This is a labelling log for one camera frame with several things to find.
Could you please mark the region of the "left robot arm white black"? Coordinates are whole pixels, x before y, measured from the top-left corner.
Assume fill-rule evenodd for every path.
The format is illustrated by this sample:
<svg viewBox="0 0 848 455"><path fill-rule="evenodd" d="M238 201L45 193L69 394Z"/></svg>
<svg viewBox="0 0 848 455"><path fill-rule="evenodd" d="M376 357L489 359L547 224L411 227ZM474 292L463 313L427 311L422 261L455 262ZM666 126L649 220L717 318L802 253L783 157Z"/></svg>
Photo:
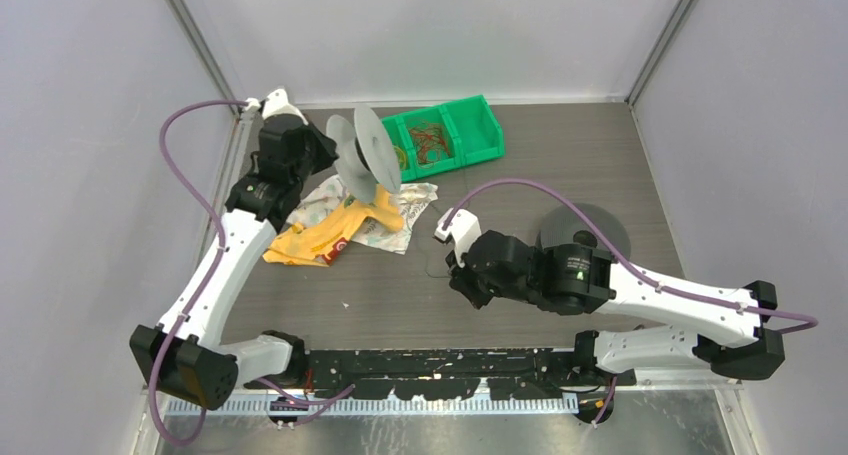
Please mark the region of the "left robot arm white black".
<svg viewBox="0 0 848 455"><path fill-rule="evenodd" d="M147 383L216 410L256 379L270 376L284 389L305 380L302 339L274 330L227 345L221 338L248 275L300 203L305 180L335 159L334 142L304 116L264 120L257 166L233 187L212 247L159 322L138 326L130 337Z"/></svg>

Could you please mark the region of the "white plastic cable spool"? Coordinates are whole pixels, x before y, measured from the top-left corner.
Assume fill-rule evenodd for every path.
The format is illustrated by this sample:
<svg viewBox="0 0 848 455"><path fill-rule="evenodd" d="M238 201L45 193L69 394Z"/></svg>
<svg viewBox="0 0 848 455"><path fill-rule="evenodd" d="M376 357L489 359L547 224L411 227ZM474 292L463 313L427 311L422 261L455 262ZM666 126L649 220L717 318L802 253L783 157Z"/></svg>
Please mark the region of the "white plastic cable spool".
<svg viewBox="0 0 848 455"><path fill-rule="evenodd" d="M353 122L331 115L325 134L336 143L338 158L333 166L356 199L372 203L378 188L390 194L400 191L401 171L394 145L372 108L355 106Z"/></svg>

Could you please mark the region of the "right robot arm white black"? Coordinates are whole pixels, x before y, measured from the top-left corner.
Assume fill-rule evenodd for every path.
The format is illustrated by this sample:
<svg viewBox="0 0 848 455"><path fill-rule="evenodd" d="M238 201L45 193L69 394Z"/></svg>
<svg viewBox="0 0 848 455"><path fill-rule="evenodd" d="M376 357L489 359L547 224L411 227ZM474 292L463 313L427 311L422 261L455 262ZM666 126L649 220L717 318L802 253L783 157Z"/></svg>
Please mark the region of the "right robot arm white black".
<svg viewBox="0 0 848 455"><path fill-rule="evenodd" d="M741 289L687 285L701 298L718 296L718 304L709 304L650 286L648 271L630 273L608 251L575 243L539 248L492 230L451 249L445 263L450 287L477 309L505 298L561 316L625 315L655 322L628 332L578 333L570 367L584 385L630 370L682 367L761 381L786 358L782 335L766 328L766 316L757 312L761 302L773 308L776 301L767 282Z"/></svg>

